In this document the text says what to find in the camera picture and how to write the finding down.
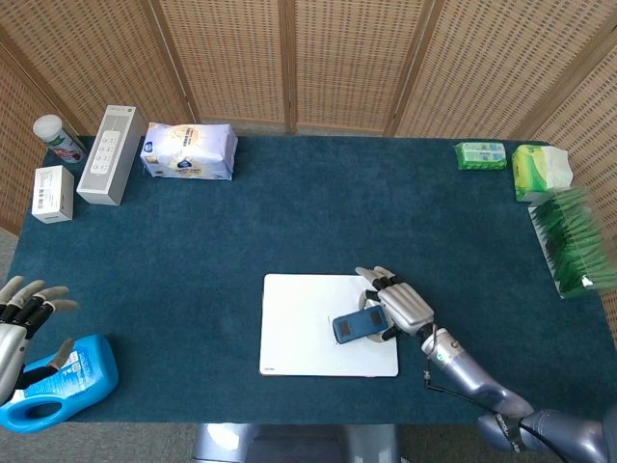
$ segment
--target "mobile phone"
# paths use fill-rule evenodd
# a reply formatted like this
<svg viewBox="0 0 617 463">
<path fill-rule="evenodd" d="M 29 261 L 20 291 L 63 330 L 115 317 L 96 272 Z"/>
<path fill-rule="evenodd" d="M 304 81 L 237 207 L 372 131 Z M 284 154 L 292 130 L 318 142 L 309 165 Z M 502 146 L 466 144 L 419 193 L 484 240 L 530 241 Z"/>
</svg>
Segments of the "mobile phone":
<svg viewBox="0 0 617 463">
<path fill-rule="evenodd" d="M 388 329 L 382 306 L 367 307 L 334 319 L 332 326 L 339 344 L 374 335 Z"/>
</svg>

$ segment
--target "white robotic hand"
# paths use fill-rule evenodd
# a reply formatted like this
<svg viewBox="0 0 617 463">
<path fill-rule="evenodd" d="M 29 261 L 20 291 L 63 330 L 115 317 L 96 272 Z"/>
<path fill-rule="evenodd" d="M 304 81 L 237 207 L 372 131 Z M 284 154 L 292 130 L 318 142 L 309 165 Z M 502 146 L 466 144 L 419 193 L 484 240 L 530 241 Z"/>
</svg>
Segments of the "white robotic hand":
<svg viewBox="0 0 617 463">
<path fill-rule="evenodd" d="M 11 400 L 15 390 L 58 371 L 73 346 L 72 340 L 66 340 L 47 366 L 24 372 L 23 359 L 32 336 L 52 313 L 75 309 L 77 303 L 59 299 L 67 294 L 66 286 L 44 289 L 45 282 L 36 280 L 21 288 L 22 283 L 23 277 L 13 277 L 0 289 L 0 405 Z"/>
<path fill-rule="evenodd" d="M 383 340 L 401 332 L 416 336 L 423 327 L 432 330 L 433 309 L 411 286 L 399 281 L 396 275 L 384 267 L 377 266 L 372 270 L 356 267 L 356 273 L 365 277 L 375 288 L 375 291 L 368 290 L 361 296 L 361 309 L 366 299 L 380 302 L 384 312 L 394 322 L 394 326 L 382 334 Z"/>
</svg>

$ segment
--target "wet wipes package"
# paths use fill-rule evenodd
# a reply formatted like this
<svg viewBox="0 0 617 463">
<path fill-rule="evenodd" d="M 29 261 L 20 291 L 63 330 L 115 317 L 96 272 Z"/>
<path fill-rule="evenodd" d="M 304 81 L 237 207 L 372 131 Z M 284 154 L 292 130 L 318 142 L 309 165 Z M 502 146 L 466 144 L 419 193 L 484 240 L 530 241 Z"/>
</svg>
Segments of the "wet wipes package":
<svg viewBox="0 0 617 463">
<path fill-rule="evenodd" d="M 141 158 L 153 177 L 231 180 L 237 144 L 228 124 L 150 123 Z"/>
</svg>

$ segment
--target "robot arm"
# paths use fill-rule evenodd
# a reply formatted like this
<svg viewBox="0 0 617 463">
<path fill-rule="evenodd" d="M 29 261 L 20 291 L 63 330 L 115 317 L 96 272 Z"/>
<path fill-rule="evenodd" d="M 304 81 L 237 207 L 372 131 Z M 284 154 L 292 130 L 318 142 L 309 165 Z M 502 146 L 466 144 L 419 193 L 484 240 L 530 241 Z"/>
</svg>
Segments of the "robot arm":
<svg viewBox="0 0 617 463">
<path fill-rule="evenodd" d="M 52 313 L 74 309 L 77 304 L 58 299 L 68 292 L 65 286 L 44 289 L 45 283 L 36 280 L 20 289 L 22 283 L 22 277 L 14 277 L 0 289 L 0 405 L 11 400 L 15 390 L 58 371 L 72 349 L 72 340 L 66 340 L 46 367 L 24 372 L 32 336 Z"/>
<path fill-rule="evenodd" d="M 366 299 L 379 301 L 394 322 L 382 338 L 387 340 L 401 333 L 419 338 L 428 359 L 425 386 L 456 395 L 489 412 L 478 419 L 478 427 L 493 447 L 514 452 L 552 450 L 564 461 L 564 455 L 582 463 L 617 461 L 617 437 L 604 437 L 615 433 L 614 426 L 606 429 L 599 422 L 550 410 L 535 412 L 525 399 L 496 382 L 459 342 L 434 323 L 433 310 L 411 286 L 383 267 L 372 270 L 357 267 L 356 272 L 375 288 L 362 295 L 360 305 Z M 431 385 L 431 363 L 456 384 L 460 394 Z M 617 423 L 617 407 L 607 414 L 604 422 Z"/>
</svg>

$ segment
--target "blue detergent bottle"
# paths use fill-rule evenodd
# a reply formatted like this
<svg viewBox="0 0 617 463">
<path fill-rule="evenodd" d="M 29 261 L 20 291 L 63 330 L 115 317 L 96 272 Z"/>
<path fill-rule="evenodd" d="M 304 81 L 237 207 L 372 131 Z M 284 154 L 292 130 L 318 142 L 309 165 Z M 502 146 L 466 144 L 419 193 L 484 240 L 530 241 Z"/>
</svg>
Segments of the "blue detergent bottle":
<svg viewBox="0 0 617 463">
<path fill-rule="evenodd" d="M 42 367 L 55 354 L 37 360 L 25 370 Z M 105 337 L 76 340 L 67 362 L 57 373 L 15 391 L 0 407 L 0 424 L 14 432 L 37 432 L 64 422 L 111 393 L 118 384 L 118 369 Z"/>
</svg>

